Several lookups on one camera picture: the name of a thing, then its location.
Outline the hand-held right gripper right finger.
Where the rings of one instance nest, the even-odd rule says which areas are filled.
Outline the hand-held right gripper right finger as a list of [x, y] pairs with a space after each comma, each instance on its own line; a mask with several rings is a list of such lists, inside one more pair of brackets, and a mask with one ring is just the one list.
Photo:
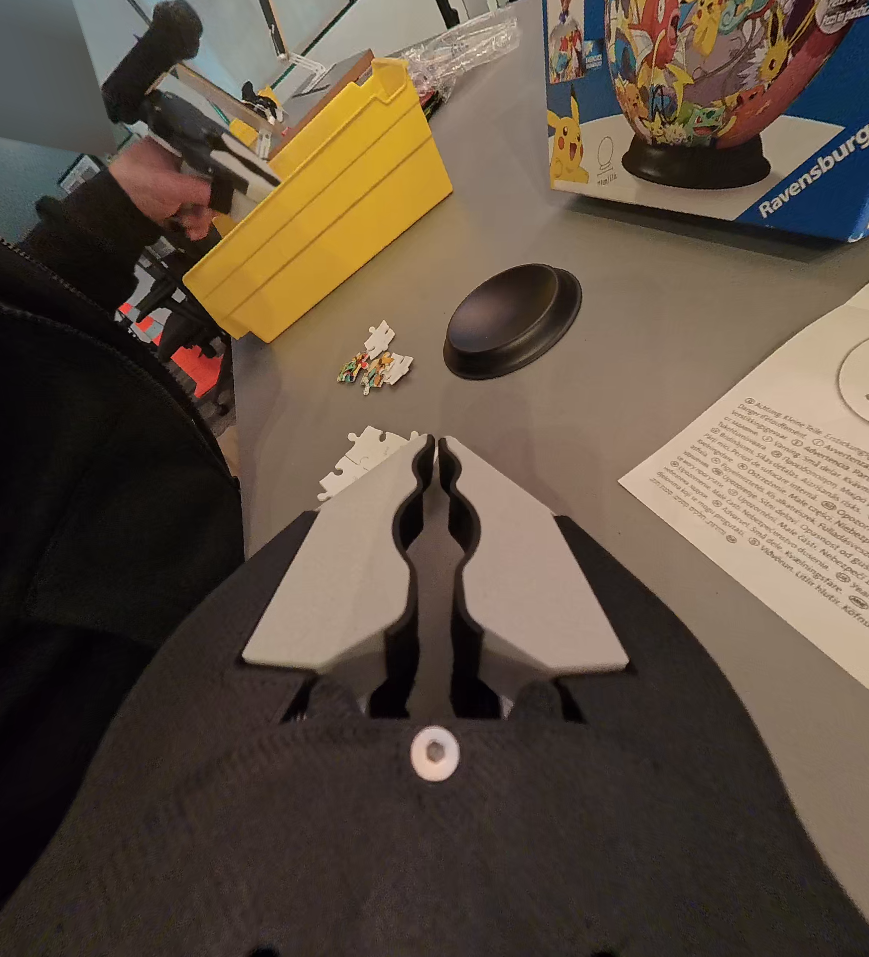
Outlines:
[[455, 437], [438, 442], [453, 574], [450, 700], [492, 719], [535, 681], [608, 674], [630, 662], [555, 515]]

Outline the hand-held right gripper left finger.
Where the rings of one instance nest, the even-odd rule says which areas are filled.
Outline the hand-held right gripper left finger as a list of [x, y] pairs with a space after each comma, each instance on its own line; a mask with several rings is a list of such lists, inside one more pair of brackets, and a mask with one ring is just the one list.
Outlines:
[[417, 570], [436, 442], [413, 436], [324, 502], [242, 652], [328, 676], [372, 717], [406, 717], [419, 660]]

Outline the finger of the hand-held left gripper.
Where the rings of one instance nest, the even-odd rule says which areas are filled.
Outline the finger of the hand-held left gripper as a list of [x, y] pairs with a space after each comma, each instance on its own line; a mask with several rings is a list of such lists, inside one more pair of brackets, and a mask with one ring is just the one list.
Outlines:
[[245, 181], [243, 178], [232, 178], [233, 197], [229, 210], [229, 218], [240, 222], [250, 215], [282, 181], [279, 178], [252, 178]]
[[217, 141], [217, 146], [214, 147], [215, 150], [224, 150], [232, 156], [237, 157], [237, 161], [246, 167], [254, 169], [257, 174], [273, 174], [269, 165], [265, 161], [262, 161], [253, 150], [250, 150], [236, 137], [215, 136], [214, 138]]

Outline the yellow plastic bin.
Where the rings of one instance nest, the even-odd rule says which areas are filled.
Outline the yellow plastic bin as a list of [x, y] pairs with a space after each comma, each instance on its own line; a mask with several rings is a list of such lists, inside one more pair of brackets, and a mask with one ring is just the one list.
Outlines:
[[270, 162], [281, 184], [185, 275], [233, 339], [270, 342], [452, 194], [403, 58], [376, 58]]

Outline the joined white puzzle section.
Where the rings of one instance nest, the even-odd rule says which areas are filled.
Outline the joined white puzzle section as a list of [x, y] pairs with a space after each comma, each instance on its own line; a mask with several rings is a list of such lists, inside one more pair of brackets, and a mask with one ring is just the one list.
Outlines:
[[320, 480], [321, 491], [318, 501], [325, 503], [341, 493], [358, 479], [376, 468], [403, 448], [410, 446], [421, 437], [413, 431], [409, 437], [393, 432], [383, 432], [373, 426], [366, 426], [359, 434], [349, 433], [349, 448], [329, 472]]

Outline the person's left forearm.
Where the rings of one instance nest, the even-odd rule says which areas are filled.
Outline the person's left forearm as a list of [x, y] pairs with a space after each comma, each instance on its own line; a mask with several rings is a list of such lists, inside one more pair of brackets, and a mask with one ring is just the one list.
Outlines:
[[147, 218], [110, 171], [67, 197], [41, 198], [18, 248], [108, 313], [137, 287], [135, 267], [163, 226]]

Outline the black round puzzle stand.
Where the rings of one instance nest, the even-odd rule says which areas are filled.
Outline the black round puzzle stand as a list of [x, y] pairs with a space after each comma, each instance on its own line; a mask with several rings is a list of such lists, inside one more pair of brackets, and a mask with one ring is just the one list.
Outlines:
[[565, 269], [528, 263], [504, 270], [478, 285], [453, 312], [444, 363], [465, 380], [509, 375], [561, 341], [582, 303], [581, 283]]

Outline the printed puzzle box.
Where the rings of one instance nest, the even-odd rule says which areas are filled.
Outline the printed puzzle box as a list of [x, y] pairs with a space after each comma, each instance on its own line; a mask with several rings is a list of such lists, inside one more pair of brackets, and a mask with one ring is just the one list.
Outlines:
[[869, 235], [869, 1], [542, 8], [553, 189]]

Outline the person's left hand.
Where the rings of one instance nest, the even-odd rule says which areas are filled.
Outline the person's left hand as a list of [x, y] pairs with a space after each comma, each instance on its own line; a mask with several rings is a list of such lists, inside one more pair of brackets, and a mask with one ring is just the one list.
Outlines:
[[108, 166], [115, 182], [149, 220], [175, 222], [190, 240], [206, 238], [213, 225], [208, 180], [182, 172], [181, 160], [146, 137], [131, 144]]

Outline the yellow black device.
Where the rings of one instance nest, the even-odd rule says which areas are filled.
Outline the yellow black device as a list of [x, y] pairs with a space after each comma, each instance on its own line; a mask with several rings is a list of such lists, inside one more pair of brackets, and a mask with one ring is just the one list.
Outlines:
[[285, 119], [283, 108], [272, 95], [272, 91], [258, 92], [249, 80], [246, 80], [241, 87], [240, 99], [246, 107], [254, 110], [271, 125], [281, 124]]

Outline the brown wooden board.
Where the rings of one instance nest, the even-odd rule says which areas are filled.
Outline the brown wooden board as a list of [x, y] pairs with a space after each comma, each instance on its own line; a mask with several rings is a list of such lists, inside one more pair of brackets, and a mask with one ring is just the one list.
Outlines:
[[370, 73], [373, 54], [365, 50], [325, 69], [321, 76], [308, 74], [290, 95], [276, 93], [282, 107], [280, 131], [273, 133], [266, 161], [274, 157], [295, 139], [332, 102], [345, 87], [359, 83]]

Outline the grey framed cabinet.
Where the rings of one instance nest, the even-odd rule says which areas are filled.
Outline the grey framed cabinet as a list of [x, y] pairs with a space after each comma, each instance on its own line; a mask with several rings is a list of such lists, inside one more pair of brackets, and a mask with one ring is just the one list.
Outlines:
[[82, 153], [58, 178], [58, 188], [71, 195], [78, 188], [106, 169], [106, 163], [91, 154]]

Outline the red floor object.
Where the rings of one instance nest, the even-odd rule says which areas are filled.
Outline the red floor object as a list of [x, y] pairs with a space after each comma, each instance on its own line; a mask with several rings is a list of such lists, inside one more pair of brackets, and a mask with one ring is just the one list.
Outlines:
[[196, 399], [218, 400], [223, 382], [227, 339], [184, 304], [157, 308], [143, 315], [124, 303], [116, 312], [117, 323], [127, 329], [169, 372], [180, 375]]

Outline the white instruction sheet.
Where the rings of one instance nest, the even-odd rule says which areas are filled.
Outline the white instruction sheet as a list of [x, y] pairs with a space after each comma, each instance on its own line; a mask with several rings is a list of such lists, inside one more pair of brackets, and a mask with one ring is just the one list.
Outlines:
[[869, 283], [620, 485], [869, 690]]

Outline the clear plastic bag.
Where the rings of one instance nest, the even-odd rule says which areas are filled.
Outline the clear plastic bag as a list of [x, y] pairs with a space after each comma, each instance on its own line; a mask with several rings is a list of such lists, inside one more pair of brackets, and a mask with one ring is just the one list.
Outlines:
[[513, 52], [521, 36], [513, 7], [506, 6], [469, 19], [389, 57], [404, 60], [408, 65], [409, 77], [429, 121], [448, 102], [462, 77]]

